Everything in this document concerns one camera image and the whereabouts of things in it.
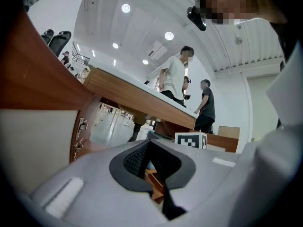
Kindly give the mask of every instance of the table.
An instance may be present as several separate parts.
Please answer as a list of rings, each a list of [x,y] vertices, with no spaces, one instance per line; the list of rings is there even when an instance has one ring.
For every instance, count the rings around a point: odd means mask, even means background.
[[[181,132],[194,128],[197,118],[194,112],[112,66],[96,59],[91,59],[89,65],[93,68],[84,85],[101,96],[101,102],[134,115],[135,128],[130,141],[135,140],[135,133],[146,120],[168,122],[169,128],[181,127]]]

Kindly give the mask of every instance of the white ceiling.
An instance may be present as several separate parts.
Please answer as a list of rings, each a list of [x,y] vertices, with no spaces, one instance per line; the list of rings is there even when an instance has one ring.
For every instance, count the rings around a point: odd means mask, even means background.
[[[131,6],[128,14],[121,11],[124,3]],[[194,0],[83,0],[74,41],[144,73],[178,54],[184,45],[194,48],[211,79],[254,69],[259,74],[276,72],[282,50],[267,21],[255,19],[235,26],[207,20],[207,29],[201,32],[186,15],[193,4]],[[175,35],[172,42],[164,38],[167,31]],[[237,37],[242,39],[240,45],[235,43]],[[142,60],[148,59],[155,41],[168,51],[144,66]],[[118,50],[112,47],[113,42],[121,45]]]

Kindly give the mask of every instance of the floor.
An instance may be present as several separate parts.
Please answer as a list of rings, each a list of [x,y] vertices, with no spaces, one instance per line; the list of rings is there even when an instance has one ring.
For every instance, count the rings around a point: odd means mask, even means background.
[[[113,121],[113,124],[110,125],[114,113],[110,113],[109,115],[107,113],[103,114],[103,120],[101,114],[98,124],[96,126],[94,125],[92,128],[90,140],[108,147],[115,147],[127,143],[133,134],[134,123],[118,114],[115,116],[118,117],[118,119],[114,128],[115,120]],[[146,134],[149,130],[152,130],[152,127],[148,124],[142,126],[137,140],[146,139]]]

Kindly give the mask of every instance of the black chair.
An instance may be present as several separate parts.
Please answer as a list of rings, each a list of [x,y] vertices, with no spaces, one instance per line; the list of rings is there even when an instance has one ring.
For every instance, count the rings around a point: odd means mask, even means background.
[[[50,41],[48,47],[59,57],[61,51],[71,39],[70,31],[61,31],[58,35],[54,36]]]
[[[42,39],[45,41],[46,44],[49,44],[53,37],[53,30],[48,29],[46,30],[43,35],[41,35]]]

